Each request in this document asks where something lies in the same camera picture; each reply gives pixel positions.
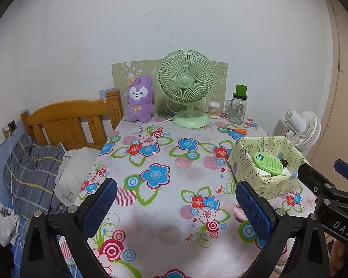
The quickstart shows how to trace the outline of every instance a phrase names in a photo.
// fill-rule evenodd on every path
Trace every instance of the purple plush toy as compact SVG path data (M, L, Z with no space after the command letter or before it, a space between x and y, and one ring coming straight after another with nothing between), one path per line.
M137 77L127 91L128 117L130 122L149 122L154 111L153 86L150 76Z

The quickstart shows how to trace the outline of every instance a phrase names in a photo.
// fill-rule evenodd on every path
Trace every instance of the fan center cap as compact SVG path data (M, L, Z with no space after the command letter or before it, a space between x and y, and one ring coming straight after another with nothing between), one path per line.
M183 75L180 79L179 79L179 83L181 85L189 85L191 83L191 79L187 76L187 75Z

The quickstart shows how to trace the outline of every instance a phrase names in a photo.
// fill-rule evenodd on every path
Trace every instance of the floral tablecloth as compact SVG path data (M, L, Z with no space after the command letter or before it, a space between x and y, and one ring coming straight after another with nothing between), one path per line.
M88 243L115 278L238 277L264 242L236 201L236 182L225 160L236 139L266 132L249 116L235 126L220 114L199 129L160 123L167 118L159 114L145 124L121 121L101 150L75 204L94 193L106 177L117 181L118 194ZM302 184L270 203L291 215L307 216L314 211L314 201ZM72 264L63 237L60 243ZM287 243L280 266L292 243Z

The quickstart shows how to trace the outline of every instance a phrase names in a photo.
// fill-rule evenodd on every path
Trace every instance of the human hand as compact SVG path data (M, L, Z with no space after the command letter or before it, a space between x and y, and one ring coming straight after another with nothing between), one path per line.
M335 240L331 248L331 256L329 258L330 276L333 277L338 273L345 263L344 259L345 245Z

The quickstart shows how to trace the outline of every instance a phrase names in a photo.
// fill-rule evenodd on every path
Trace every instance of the wooden headboard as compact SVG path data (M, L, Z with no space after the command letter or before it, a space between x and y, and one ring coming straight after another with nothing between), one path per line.
M58 145L67 150L91 147L102 149L107 142L102 124L102 115L108 115L115 129L123 117L120 91L106 93L107 100L71 100L45 106L31 115L22 113L21 118L27 134L42 145ZM88 143L80 118L86 117L94 143ZM49 139L47 142L42 128Z

